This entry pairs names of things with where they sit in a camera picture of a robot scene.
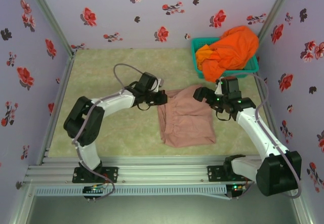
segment orange garment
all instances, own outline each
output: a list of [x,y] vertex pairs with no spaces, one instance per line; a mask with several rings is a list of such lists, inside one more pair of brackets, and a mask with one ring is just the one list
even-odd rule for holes
[[205,80],[215,82],[225,70],[241,70],[255,54],[258,37],[246,26],[224,32],[220,40],[196,52],[198,69]]

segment floral wallpaper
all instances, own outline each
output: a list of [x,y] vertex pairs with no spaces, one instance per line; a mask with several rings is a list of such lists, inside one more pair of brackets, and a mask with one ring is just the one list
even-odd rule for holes
[[34,0],[0,2],[0,222],[9,223],[40,154],[68,53]]
[[318,12],[319,1],[286,0],[257,52],[281,141],[302,156],[303,196],[314,223],[324,218],[324,13]]
[[46,0],[74,50],[187,48],[239,25],[258,34],[275,1]]

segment gray cable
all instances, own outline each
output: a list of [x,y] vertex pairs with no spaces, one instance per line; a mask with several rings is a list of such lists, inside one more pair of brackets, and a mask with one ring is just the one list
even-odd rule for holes
[[259,110],[260,108],[265,104],[265,102],[268,100],[269,98],[269,88],[268,88],[268,85],[265,83],[265,81],[257,76],[257,75],[254,75],[252,73],[245,73],[245,72],[242,72],[242,73],[236,73],[236,74],[233,74],[232,76],[237,76],[237,75],[251,75],[257,79],[259,79],[265,86],[266,88],[266,97],[265,99],[261,102],[261,104],[257,107],[256,111],[255,111],[255,118],[256,118],[256,121],[258,123],[258,125],[262,128],[262,130],[264,131],[264,133],[267,135],[267,137],[271,140],[271,142],[273,143],[273,145],[278,149],[278,151],[280,152],[280,154],[282,155],[283,159],[285,160],[285,162],[287,163],[289,169],[291,170],[291,172],[293,173],[294,177],[295,177],[295,180],[297,182],[297,185],[298,185],[298,193],[294,196],[290,196],[290,195],[287,195],[287,194],[284,194],[285,196],[289,197],[289,198],[292,198],[292,199],[297,199],[301,193],[302,193],[302,187],[301,187],[301,183],[300,183],[300,180],[298,178],[298,175],[294,169],[294,167],[292,166],[292,164],[290,163],[290,161],[288,160],[288,158],[286,157],[286,155],[284,154],[284,152],[280,149],[280,147],[278,147],[278,144],[275,142],[275,140],[271,137],[271,135],[268,133],[268,131],[265,129],[265,127],[261,124],[260,122],[260,119],[259,119]]
[[135,67],[133,67],[133,66],[131,66],[131,65],[124,64],[124,63],[116,64],[116,65],[113,67],[113,74],[114,74],[115,78],[117,79],[117,81],[121,84],[121,91],[119,91],[119,92],[116,93],[116,94],[112,94],[112,95],[108,95],[108,96],[105,96],[105,97],[103,97],[103,98],[100,98],[97,102],[95,102],[95,103],[91,106],[91,108],[90,108],[90,110],[88,111],[87,116],[86,116],[86,118],[85,118],[85,120],[84,120],[84,122],[83,122],[83,124],[82,124],[82,126],[81,126],[81,128],[80,128],[80,130],[79,130],[79,132],[76,134],[75,138],[74,138],[73,141],[72,141],[72,144],[75,145],[76,152],[77,152],[77,155],[78,155],[78,157],[79,157],[79,159],[80,159],[80,163],[82,164],[82,166],[83,166],[85,169],[87,169],[89,172],[93,173],[93,174],[96,175],[96,176],[99,176],[99,177],[105,179],[106,181],[108,181],[108,182],[110,182],[110,183],[112,184],[112,190],[111,190],[109,193],[107,193],[107,194],[105,194],[105,195],[102,195],[102,196],[98,197],[96,200],[100,200],[100,199],[103,199],[103,198],[105,198],[105,197],[111,195],[111,194],[115,191],[115,189],[116,189],[116,188],[115,188],[115,184],[113,183],[113,181],[112,181],[111,179],[109,179],[109,178],[107,178],[107,177],[105,177],[105,176],[103,176],[103,175],[101,175],[101,174],[99,174],[99,173],[97,173],[97,172],[94,172],[92,169],[90,169],[90,168],[87,166],[87,164],[86,164],[85,161],[82,159],[82,156],[81,156],[81,154],[80,154],[80,150],[79,150],[78,145],[77,145],[77,139],[80,137],[80,135],[82,134],[83,130],[85,129],[86,124],[87,124],[87,122],[88,122],[88,120],[89,120],[89,117],[90,117],[92,111],[94,110],[94,108],[95,108],[99,103],[101,103],[102,101],[107,100],[107,99],[110,99],[110,98],[113,98],[113,97],[117,97],[117,96],[121,95],[121,94],[125,91],[125,86],[124,86],[123,82],[119,79],[119,77],[118,77],[117,74],[116,74],[116,67],[117,67],[117,66],[128,66],[128,67],[130,67],[130,68],[132,68],[132,69],[138,71],[139,73],[143,74],[143,72],[141,72],[140,70],[138,70],[137,68],[135,68]]

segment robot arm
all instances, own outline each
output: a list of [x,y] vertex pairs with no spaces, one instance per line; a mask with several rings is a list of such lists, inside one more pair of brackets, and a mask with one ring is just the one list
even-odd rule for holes
[[157,79],[155,76],[145,72],[139,81],[132,82],[125,89],[115,94],[114,97],[103,101],[101,99],[90,100],[86,97],[77,100],[63,125],[72,139],[78,134],[89,109],[100,101],[89,116],[84,130],[76,142],[79,157],[88,168],[97,173],[101,171],[102,163],[97,154],[95,139],[99,134],[102,120],[119,110],[134,106],[139,107],[141,103],[146,103],[149,107],[165,104],[167,95],[165,91],[159,91],[162,84],[162,79]]
[[198,101],[205,98],[216,115],[225,110],[247,132],[261,157],[261,161],[251,160],[244,155],[228,157],[224,162],[227,174],[235,173],[255,181],[265,196],[296,189],[298,185],[295,177],[279,149],[285,153],[300,178],[301,157],[298,152],[290,152],[261,118],[256,119],[256,106],[250,98],[241,97],[237,78],[221,78],[217,84],[216,91],[201,87],[193,97]]

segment teal basket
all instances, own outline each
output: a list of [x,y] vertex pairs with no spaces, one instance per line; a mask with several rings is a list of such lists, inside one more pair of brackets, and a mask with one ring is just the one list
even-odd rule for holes
[[[198,70],[197,67],[197,61],[196,61],[196,51],[198,49],[200,49],[201,47],[203,47],[204,45],[208,44],[213,44],[216,41],[219,41],[219,38],[193,38],[191,40],[191,51],[192,51],[192,60],[193,60],[193,65],[194,68],[196,70],[196,72],[198,73],[198,77],[199,78],[204,78],[203,72]],[[254,73],[257,72],[259,70],[259,65],[258,65],[258,61],[257,58],[255,57],[255,55],[249,59],[247,65],[245,66],[245,68],[243,70],[226,70],[222,76],[231,76],[233,74],[236,73],[240,73],[240,72],[246,72],[246,73]],[[247,75],[237,75],[236,77],[246,77]]]

